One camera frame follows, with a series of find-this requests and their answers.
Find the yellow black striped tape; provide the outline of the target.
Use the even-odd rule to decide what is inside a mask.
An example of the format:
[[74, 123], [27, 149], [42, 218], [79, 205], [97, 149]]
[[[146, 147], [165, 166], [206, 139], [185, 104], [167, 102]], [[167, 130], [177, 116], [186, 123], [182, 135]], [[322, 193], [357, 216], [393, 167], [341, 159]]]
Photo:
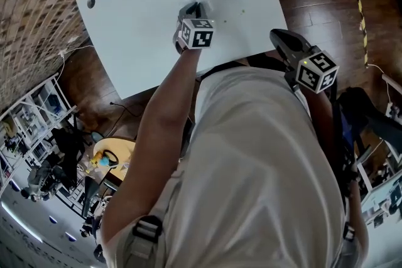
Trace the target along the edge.
[[361, 15], [361, 31], [363, 34], [363, 47], [364, 47], [364, 66], [367, 68], [368, 67], [367, 29], [361, 0], [357, 0], [357, 6], [359, 14]]

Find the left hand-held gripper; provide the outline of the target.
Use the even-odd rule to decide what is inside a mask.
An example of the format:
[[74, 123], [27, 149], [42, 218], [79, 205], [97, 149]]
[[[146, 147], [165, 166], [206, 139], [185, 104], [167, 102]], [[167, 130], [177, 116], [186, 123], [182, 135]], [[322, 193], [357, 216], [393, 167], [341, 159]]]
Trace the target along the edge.
[[[195, 18], [188, 18], [195, 11]], [[215, 33], [215, 22], [208, 19], [204, 5], [187, 4], [179, 10], [177, 29], [173, 35], [173, 44], [181, 54], [185, 50], [210, 48]]]

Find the white rectangular table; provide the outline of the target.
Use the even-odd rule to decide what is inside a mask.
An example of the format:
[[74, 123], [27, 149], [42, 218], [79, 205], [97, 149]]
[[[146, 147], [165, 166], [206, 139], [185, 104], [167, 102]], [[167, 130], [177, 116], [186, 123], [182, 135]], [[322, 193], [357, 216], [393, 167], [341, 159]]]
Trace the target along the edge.
[[[120, 98], [158, 86], [178, 59], [179, 10], [194, 0], [77, 0], [95, 50]], [[279, 0], [201, 0], [215, 24], [197, 70], [271, 51], [269, 32], [286, 28]]]

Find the black office chair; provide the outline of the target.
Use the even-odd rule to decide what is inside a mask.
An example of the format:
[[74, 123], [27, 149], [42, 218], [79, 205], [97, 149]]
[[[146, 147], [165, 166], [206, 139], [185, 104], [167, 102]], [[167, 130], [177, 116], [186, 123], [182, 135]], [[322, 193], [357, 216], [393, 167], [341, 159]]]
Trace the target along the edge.
[[82, 159], [85, 147], [82, 137], [75, 132], [67, 132], [65, 129], [52, 129], [52, 136], [60, 150], [64, 153], [61, 167], [67, 177], [77, 181], [77, 165]]
[[[360, 133], [369, 127], [402, 153], [402, 125], [377, 110], [363, 88], [349, 87], [337, 100], [351, 127], [354, 144], [361, 143]], [[348, 163], [353, 163], [354, 147], [351, 151], [344, 149], [344, 156]]]

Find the person's left forearm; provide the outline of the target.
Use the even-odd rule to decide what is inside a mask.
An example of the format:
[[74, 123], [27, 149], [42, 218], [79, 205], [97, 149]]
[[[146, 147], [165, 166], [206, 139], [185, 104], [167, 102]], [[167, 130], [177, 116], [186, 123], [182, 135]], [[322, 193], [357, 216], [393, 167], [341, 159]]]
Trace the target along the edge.
[[131, 167], [177, 162], [192, 103], [200, 50], [185, 50], [149, 100]]

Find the person's white shirt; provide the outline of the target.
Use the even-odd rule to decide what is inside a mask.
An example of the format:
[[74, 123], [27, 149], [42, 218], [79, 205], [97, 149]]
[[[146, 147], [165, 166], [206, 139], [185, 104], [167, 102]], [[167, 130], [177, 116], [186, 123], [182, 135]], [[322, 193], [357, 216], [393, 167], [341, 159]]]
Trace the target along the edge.
[[361, 268], [334, 172], [281, 72], [236, 67], [202, 81], [160, 244], [126, 227], [108, 268]]

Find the round wooden table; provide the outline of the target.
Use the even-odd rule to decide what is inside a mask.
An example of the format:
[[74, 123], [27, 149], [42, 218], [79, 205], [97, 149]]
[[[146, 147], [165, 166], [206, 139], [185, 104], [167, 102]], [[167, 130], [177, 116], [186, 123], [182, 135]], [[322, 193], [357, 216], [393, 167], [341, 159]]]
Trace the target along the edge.
[[99, 171], [104, 176], [111, 174], [123, 181], [129, 168], [135, 145], [136, 143], [133, 140], [122, 137], [107, 137], [97, 142], [93, 148], [93, 155], [100, 151], [118, 162], [118, 165], [112, 169], [107, 166], [98, 165]]

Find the white metal shelf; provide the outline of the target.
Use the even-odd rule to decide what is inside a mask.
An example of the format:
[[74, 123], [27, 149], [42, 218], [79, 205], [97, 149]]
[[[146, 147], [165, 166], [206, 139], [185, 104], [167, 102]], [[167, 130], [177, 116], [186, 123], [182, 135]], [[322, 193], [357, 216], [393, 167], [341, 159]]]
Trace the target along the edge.
[[0, 196], [11, 185], [20, 188], [31, 168], [57, 150], [52, 130], [62, 128], [76, 110], [59, 77], [42, 81], [0, 115]]

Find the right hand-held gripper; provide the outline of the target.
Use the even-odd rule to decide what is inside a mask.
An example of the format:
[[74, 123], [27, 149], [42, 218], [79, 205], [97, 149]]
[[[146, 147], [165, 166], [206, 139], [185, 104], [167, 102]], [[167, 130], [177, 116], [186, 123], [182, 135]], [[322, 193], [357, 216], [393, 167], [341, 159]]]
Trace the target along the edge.
[[318, 94], [334, 84], [339, 66], [325, 50], [311, 46], [302, 35], [287, 29], [272, 29], [269, 38], [288, 61], [285, 79], [294, 91], [302, 86]]

